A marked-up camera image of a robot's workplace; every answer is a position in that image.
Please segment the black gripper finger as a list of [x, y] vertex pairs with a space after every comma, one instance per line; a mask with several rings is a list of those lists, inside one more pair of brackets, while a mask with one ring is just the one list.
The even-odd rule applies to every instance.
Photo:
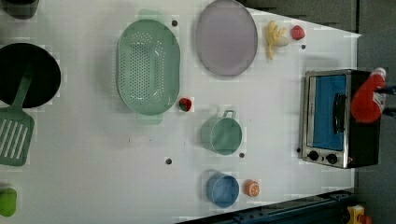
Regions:
[[382, 89], [377, 89], [376, 91], [378, 93], [384, 93], [384, 94], [396, 94], [396, 86], [385, 87]]
[[396, 109], [395, 108], [386, 107], [383, 110], [383, 114], [387, 115], [387, 116], [396, 116]]

